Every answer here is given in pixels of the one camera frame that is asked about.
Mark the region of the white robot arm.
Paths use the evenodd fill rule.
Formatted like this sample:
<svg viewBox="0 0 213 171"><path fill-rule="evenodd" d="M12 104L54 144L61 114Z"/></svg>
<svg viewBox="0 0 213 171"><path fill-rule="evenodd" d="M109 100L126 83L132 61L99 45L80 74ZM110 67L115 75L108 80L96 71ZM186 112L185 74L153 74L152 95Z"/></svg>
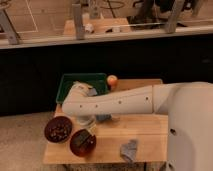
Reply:
<svg viewBox="0 0 213 171"><path fill-rule="evenodd" d="M70 116L166 114L166 171L213 171L213 83L188 82L143 86L90 96L77 82L62 111Z"/></svg>

